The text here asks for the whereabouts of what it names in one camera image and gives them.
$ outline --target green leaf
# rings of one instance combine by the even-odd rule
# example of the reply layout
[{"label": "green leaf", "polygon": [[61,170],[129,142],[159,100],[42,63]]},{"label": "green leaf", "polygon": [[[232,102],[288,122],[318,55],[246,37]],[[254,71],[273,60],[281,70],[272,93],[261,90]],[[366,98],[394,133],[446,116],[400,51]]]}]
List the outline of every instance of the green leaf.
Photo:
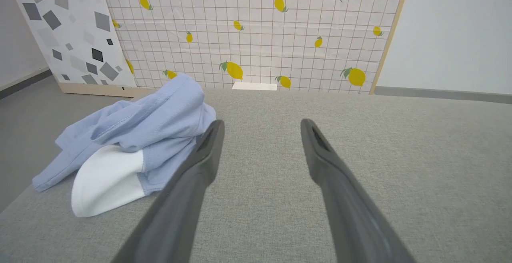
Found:
[{"label": "green leaf", "polygon": [[349,76],[350,72],[351,72],[352,68],[346,68],[344,71],[344,76],[345,76],[345,79]]}]

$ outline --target white block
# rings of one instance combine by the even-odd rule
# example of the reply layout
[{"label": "white block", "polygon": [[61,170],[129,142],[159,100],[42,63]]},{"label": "white block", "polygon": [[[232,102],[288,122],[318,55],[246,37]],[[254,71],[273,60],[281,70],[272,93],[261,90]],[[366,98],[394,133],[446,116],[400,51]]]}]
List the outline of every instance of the white block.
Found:
[{"label": "white block", "polygon": [[234,90],[267,90],[277,91],[277,84],[265,84],[265,83],[248,83],[248,82],[235,82],[233,84]]}]

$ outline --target wooden frame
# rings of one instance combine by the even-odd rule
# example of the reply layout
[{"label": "wooden frame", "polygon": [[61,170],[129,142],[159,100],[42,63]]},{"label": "wooden frame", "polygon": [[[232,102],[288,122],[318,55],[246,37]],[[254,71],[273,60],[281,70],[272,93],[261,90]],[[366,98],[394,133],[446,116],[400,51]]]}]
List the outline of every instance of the wooden frame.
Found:
[{"label": "wooden frame", "polygon": [[398,8],[396,9],[395,18],[393,19],[393,24],[391,25],[391,31],[389,31],[388,41],[386,42],[386,46],[384,47],[384,52],[382,52],[382,57],[380,58],[379,67],[377,68],[377,73],[375,74],[375,79],[373,79],[372,88],[370,89],[370,95],[373,95],[375,92],[375,87],[377,86],[377,81],[379,80],[380,72],[382,71],[382,66],[384,66],[384,60],[386,60],[386,55],[388,55],[389,46],[391,45],[391,41],[393,40],[393,35],[395,35],[396,24],[398,24],[398,19],[400,18],[400,13],[402,13],[402,7],[404,6],[405,0],[400,0],[398,2]]},{"label": "wooden frame", "polygon": [[[391,30],[389,32],[388,40],[386,42],[386,46],[384,47],[384,51],[382,52],[382,58],[380,59],[379,66],[377,68],[377,73],[375,74],[375,79],[373,79],[373,84],[370,89],[370,95],[374,93],[375,87],[377,86],[377,81],[379,79],[380,72],[382,71],[382,66],[384,66],[384,61],[386,60],[386,55],[388,54],[389,46],[391,45],[391,41],[393,40],[393,35],[395,34],[396,25],[398,24],[398,19],[400,18],[400,13],[402,12],[404,2],[405,0],[400,0],[400,2],[398,3],[395,18],[393,19],[393,24],[391,25]],[[56,77],[55,80],[57,81],[62,92],[70,94],[87,94],[133,98],[138,96],[144,96],[148,93],[153,92],[153,89],[148,88],[65,83],[59,82]]]}]

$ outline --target gray floor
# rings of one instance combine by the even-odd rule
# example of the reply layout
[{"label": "gray floor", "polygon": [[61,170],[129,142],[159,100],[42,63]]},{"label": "gray floor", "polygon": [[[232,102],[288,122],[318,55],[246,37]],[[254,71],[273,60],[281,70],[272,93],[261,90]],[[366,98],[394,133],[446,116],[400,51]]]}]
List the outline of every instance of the gray floor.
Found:
[{"label": "gray floor", "polygon": [[53,77],[0,100],[0,212],[58,154],[70,124],[125,98],[64,94]]},{"label": "gray floor", "polygon": [[[510,262],[512,105],[225,89],[205,90],[205,102],[226,128],[191,262],[335,261],[302,118],[316,122],[418,263]],[[70,176],[42,193],[27,188],[0,213],[0,262],[110,262],[155,198],[76,218],[72,186]]]}]

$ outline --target lemon print wallpaper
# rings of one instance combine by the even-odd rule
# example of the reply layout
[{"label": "lemon print wallpaper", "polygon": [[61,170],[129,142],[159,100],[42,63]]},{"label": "lemon print wallpaper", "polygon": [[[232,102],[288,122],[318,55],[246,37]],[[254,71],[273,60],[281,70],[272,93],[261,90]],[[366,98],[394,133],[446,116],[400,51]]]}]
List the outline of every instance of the lemon print wallpaper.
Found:
[{"label": "lemon print wallpaper", "polygon": [[177,74],[203,88],[369,94],[400,0],[106,0],[141,88]]}]

